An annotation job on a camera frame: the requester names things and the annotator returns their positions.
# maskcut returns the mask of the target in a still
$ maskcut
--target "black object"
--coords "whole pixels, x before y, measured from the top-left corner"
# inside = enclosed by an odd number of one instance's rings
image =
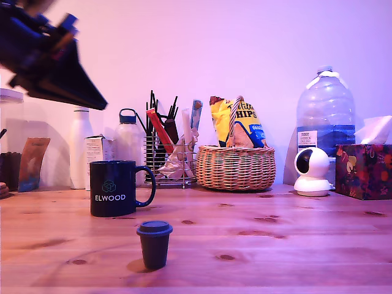
[[[136,200],[136,173],[145,170],[153,182],[146,202]],[[90,163],[90,209],[93,216],[115,217],[134,213],[136,207],[149,205],[156,190],[155,177],[148,167],[134,161],[95,161]]]
[[[138,227],[143,262],[146,268],[158,270],[166,265],[169,234],[173,227],[168,222],[154,220]]]
[[[2,136],[4,136],[4,134],[7,132],[7,129],[3,129],[0,132],[0,139],[2,138]]]
[[[4,182],[10,192],[18,190],[21,154],[7,152],[0,154],[0,182]]]
[[[16,74],[9,85],[31,97],[103,110],[107,102],[78,60],[76,20],[67,14],[56,28],[15,0],[0,0],[0,64]]]
[[[174,144],[177,144],[179,139],[175,120],[173,118],[166,119],[164,126],[167,135],[170,137]]]
[[[296,159],[296,167],[301,173],[307,173],[309,171],[309,160],[311,159],[312,153],[313,150],[304,150]]]

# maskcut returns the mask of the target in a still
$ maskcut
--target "yellow chip bag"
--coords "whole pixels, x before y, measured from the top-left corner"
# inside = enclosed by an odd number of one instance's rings
[[[220,147],[228,146],[230,112],[234,102],[235,100],[226,100],[217,96],[211,96],[209,99],[213,124]],[[236,147],[268,147],[263,127],[253,106],[243,100],[236,111],[233,137]]]

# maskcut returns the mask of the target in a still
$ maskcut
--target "jug label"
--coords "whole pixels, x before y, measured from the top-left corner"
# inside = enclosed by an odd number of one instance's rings
[[[308,147],[317,147],[316,130],[306,130],[298,132],[298,152]]]

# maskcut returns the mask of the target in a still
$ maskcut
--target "water bottle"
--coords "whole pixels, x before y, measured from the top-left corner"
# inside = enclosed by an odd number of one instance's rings
[[[122,115],[130,110],[135,115]],[[136,125],[136,112],[131,108],[123,108],[119,112],[120,124],[115,130],[115,148],[117,160],[132,160],[136,165],[143,165],[143,133]],[[136,186],[144,182],[144,173],[136,174]]]
[[[71,189],[84,189],[86,176],[85,138],[93,136],[89,109],[75,107],[69,145]]]
[[[302,93],[296,110],[298,152],[323,149],[330,158],[326,176],[334,189],[336,145],[355,144],[355,107],[347,85],[331,66],[323,66]]]

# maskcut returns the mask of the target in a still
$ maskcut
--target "blue bottle cap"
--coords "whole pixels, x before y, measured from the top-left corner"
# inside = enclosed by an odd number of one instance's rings
[[[122,115],[121,112],[123,112],[123,110],[133,111],[135,115]],[[136,124],[136,112],[131,108],[123,108],[122,110],[120,110],[119,117],[120,124]]]
[[[318,69],[317,69],[317,75],[319,75],[320,73],[322,73],[322,72],[332,72],[333,70],[332,70],[332,66],[320,66]]]
[[[139,236],[147,237],[160,237],[170,234],[173,231],[173,227],[168,222],[161,220],[151,220],[144,222],[138,227],[137,234]]]

